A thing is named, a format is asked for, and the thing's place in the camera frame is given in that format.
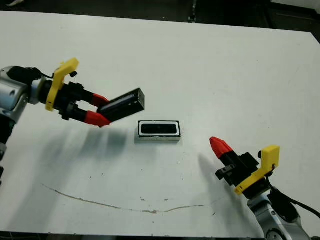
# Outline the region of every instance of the white table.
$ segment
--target white table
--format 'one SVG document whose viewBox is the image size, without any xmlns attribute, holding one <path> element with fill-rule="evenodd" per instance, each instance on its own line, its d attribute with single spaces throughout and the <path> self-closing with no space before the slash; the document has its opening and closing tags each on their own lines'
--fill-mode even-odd
<svg viewBox="0 0 320 240">
<path fill-rule="evenodd" d="M 77 57 L 72 81 L 88 91 L 146 96 L 145 111 L 101 129 L 28 105 L 1 162 L 1 231 L 262 237 L 247 200 L 215 177 L 211 136 L 253 156 L 280 145 L 272 183 L 320 210 L 320 46 L 310 33 L 26 12 L 0 12 L 0 29 L 1 67 L 51 74 Z M 179 120 L 182 139 L 135 142 L 138 120 Z M 319 219 L 299 212 L 320 235 Z"/>
</svg>

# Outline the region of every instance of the table surface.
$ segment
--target table surface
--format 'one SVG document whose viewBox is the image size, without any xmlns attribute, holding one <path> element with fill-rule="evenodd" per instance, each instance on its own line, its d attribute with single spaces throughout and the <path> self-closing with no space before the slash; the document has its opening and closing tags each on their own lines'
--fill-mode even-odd
<svg viewBox="0 0 320 240">
<path fill-rule="evenodd" d="M 145 111 L 104 128 L 28 105 L 1 162 L 1 231 L 262 237 L 247 200 L 215 177 L 211 136 L 253 156 L 280 145 L 272 183 L 320 210 L 310 33 L 25 12 L 0 12 L 0 29 L 1 67 L 49 75 L 77 57 L 73 82 L 110 99 L 140 87 L 146 99 Z M 138 142 L 139 120 L 179 120 L 182 138 Z M 320 235 L 319 219 L 299 212 Z"/>
</svg>

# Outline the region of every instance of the black cable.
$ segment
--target black cable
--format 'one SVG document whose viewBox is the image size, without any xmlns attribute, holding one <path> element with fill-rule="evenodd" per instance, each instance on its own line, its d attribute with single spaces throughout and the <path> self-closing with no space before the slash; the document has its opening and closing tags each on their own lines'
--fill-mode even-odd
<svg viewBox="0 0 320 240">
<path fill-rule="evenodd" d="M 283 198 L 285 198 L 286 200 L 288 200 L 290 203 L 292 204 L 295 204 L 295 205 L 298 205 L 300 206 L 301 208 L 313 213 L 314 215 L 316 215 L 318 218 L 320 218 L 320 212 L 316 211 L 315 209 L 313 209 L 312 207 L 309 207 L 299 201 L 296 201 L 290 197 L 288 197 L 287 195 L 283 194 L 282 192 L 280 192 L 278 189 L 274 188 L 274 186 L 272 186 L 272 184 L 270 183 L 270 180 L 269 180 L 269 177 L 270 175 L 266 176 L 266 181 L 269 185 L 269 187 L 271 188 L 271 191 L 275 191 L 277 193 L 279 193 Z"/>
<path fill-rule="evenodd" d="M 45 74 L 42 73 L 42 72 L 40 72 L 40 73 L 41 73 L 42 76 L 44 76 L 44 77 L 46 77 L 46 78 L 48 78 L 48 79 L 54 79 L 54 76 L 55 76 L 54 73 L 52 73 L 52 76 L 45 75 Z"/>
</svg>

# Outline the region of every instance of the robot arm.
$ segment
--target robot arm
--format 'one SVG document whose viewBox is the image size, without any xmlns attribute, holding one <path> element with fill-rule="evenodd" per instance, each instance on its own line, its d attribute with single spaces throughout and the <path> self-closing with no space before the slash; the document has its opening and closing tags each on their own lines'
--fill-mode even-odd
<svg viewBox="0 0 320 240">
<path fill-rule="evenodd" d="M 278 146 L 272 145 L 259 152 L 261 167 L 250 153 L 237 155 L 223 140 L 212 137 L 211 147 L 218 159 L 225 165 L 215 175 L 235 186 L 238 195 L 248 200 L 248 207 L 254 213 L 267 240 L 310 240 L 301 225 L 301 218 L 293 204 L 313 212 L 320 213 L 297 202 L 270 184 L 269 177 L 279 164 Z"/>
<path fill-rule="evenodd" d="M 11 66 L 0 70 L 0 161 L 27 103 L 42 103 L 49 111 L 58 110 L 64 120 L 74 119 L 99 127 L 144 110 L 145 96 L 140 88 L 109 101 L 85 90 L 79 83 L 65 84 L 65 76 L 77 75 L 78 63 L 76 58 L 63 63 L 52 77 L 37 68 Z M 78 101 L 96 106 L 97 112 L 80 109 Z"/>
</svg>

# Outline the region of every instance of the black rectangular object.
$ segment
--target black rectangular object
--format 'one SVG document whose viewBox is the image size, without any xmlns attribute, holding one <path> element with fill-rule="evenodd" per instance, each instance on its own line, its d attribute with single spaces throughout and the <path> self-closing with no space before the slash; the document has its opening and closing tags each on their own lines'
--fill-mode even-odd
<svg viewBox="0 0 320 240">
<path fill-rule="evenodd" d="M 147 141 L 179 141 L 179 121 L 141 120 L 138 123 L 138 138 Z"/>
<path fill-rule="evenodd" d="M 111 100 L 98 109 L 109 121 L 114 122 L 145 109 L 145 95 L 140 88 Z"/>
<path fill-rule="evenodd" d="M 141 126 L 143 134 L 176 134 L 177 127 L 174 124 L 143 124 Z"/>
</svg>

